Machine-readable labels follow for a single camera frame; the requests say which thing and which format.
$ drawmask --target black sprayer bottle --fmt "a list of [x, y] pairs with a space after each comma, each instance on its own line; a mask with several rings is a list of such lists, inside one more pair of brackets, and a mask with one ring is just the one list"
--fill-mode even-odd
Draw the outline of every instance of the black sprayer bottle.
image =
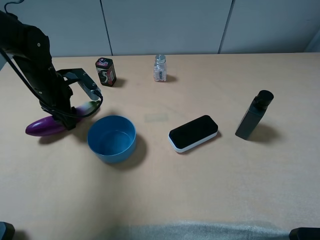
[[274, 99], [274, 95], [271, 92], [267, 90], [260, 91], [258, 96], [253, 99], [250, 107], [242, 118], [235, 135], [247, 140], [262, 117], [265, 115], [268, 105], [271, 103], [272, 99]]

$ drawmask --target robotic arm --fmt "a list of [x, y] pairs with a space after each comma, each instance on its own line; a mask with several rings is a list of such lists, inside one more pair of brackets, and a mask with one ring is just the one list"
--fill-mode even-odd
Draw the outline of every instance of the robotic arm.
[[[37, 27], [21, 23], [13, 16], [0, 11], [0, 53], [13, 70], [39, 99], [42, 109], [67, 130], [76, 127], [77, 119], [92, 115], [103, 98], [95, 82], [82, 68], [56, 71], [52, 64], [49, 38]], [[24, 74], [8, 57], [13, 59]], [[92, 100], [101, 99], [96, 108], [85, 115], [77, 115], [71, 107], [73, 91], [70, 84], [78, 82]]]

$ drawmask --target plastic bowl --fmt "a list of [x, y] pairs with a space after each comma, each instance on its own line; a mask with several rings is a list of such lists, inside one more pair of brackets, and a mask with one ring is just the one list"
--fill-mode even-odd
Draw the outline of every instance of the plastic bowl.
[[103, 162], [120, 163], [136, 148], [136, 128], [123, 116], [106, 116], [96, 121], [88, 132], [90, 149]]

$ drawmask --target white base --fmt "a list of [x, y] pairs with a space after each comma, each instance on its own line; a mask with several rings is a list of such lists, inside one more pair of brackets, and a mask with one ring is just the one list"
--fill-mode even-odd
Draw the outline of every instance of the white base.
[[204, 143], [204, 142], [206, 142], [206, 141], [214, 138], [217, 134], [218, 134], [218, 131], [216, 131], [214, 134], [211, 134], [211, 135], [209, 135], [209, 136], [207, 136], [207, 137], [205, 137], [205, 138], [203, 138], [203, 139], [201, 139], [201, 140], [199, 140], [199, 141], [196, 141], [195, 143], [192, 143], [191, 145], [186, 146], [185, 148], [182, 148], [182, 149], [176, 147], [176, 145], [175, 145], [174, 142], [171, 140], [171, 138], [170, 138], [169, 135], [168, 135], [168, 139], [169, 139], [169, 142], [171, 143], [173, 149], [174, 149], [177, 153], [183, 153], [183, 152], [185, 152], [185, 151], [188, 151], [188, 150], [190, 150], [190, 149], [192, 149], [192, 148], [194, 148], [194, 147], [196, 147], [196, 146], [198, 146], [198, 145], [200, 145], [200, 144], [202, 144], [202, 143]]

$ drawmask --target wooden table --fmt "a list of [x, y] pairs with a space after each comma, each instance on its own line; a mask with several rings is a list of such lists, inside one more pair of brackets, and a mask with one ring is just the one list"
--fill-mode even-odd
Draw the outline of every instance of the wooden table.
[[[320, 223], [320, 54], [113, 56], [117, 82], [101, 86], [94, 117], [52, 137], [25, 127], [47, 114], [8, 64], [0, 72], [0, 221], [31, 240], [88, 240], [116, 225], [175, 221], [263, 223], [284, 231]], [[96, 83], [97, 57], [54, 58]], [[74, 106], [89, 100], [72, 86]], [[260, 90], [274, 94], [249, 141], [235, 131]], [[86, 143], [90, 126], [118, 114], [136, 126], [136, 151], [107, 165]], [[185, 154], [168, 132], [210, 115], [220, 135]]]

